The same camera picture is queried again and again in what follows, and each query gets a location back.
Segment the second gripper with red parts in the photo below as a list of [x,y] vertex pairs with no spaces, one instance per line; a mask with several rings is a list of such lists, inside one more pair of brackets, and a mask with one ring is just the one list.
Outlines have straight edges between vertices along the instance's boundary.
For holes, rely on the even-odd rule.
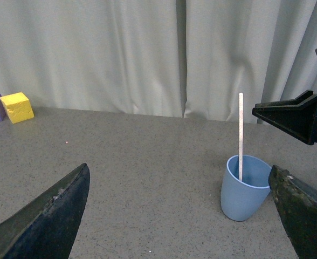
[[317,143],[317,94],[312,90],[291,100],[255,104],[252,114],[307,145]]

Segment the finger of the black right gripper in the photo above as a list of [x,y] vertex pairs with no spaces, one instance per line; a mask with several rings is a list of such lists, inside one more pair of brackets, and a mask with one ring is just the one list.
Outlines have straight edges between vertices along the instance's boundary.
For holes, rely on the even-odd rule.
[[274,165],[268,182],[298,258],[317,258],[317,190]]

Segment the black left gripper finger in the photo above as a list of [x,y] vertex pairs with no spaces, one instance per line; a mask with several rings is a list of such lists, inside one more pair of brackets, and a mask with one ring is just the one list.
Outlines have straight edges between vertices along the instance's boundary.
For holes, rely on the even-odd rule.
[[89,185],[83,163],[0,223],[0,258],[69,258]]

